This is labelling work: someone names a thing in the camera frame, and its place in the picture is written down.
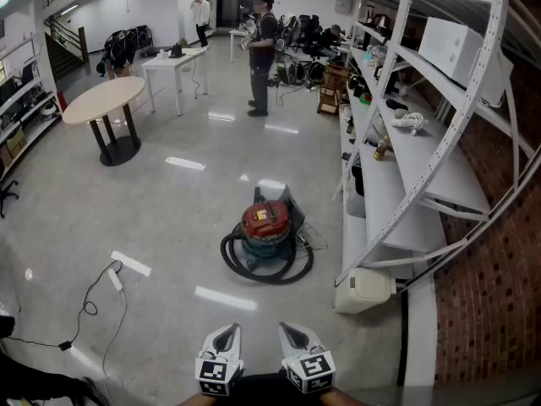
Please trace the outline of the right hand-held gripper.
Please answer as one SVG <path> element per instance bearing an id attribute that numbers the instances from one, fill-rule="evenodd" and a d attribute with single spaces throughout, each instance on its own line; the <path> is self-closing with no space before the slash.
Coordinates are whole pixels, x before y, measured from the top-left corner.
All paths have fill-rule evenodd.
<path id="1" fill-rule="evenodd" d="M 280 322 L 278 335 L 287 379 L 302 393 L 313 394 L 333 387 L 336 367 L 331 352 L 317 334 L 297 323 Z M 299 349 L 309 349 L 298 353 Z"/>

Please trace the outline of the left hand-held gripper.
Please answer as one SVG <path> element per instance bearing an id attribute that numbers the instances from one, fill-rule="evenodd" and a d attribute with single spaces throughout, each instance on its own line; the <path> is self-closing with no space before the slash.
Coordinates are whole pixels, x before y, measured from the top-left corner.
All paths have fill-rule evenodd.
<path id="1" fill-rule="evenodd" d="M 231 396 L 244 371 L 242 330 L 232 323 L 209 334 L 195 359 L 195 380 L 208 396 Z"/>

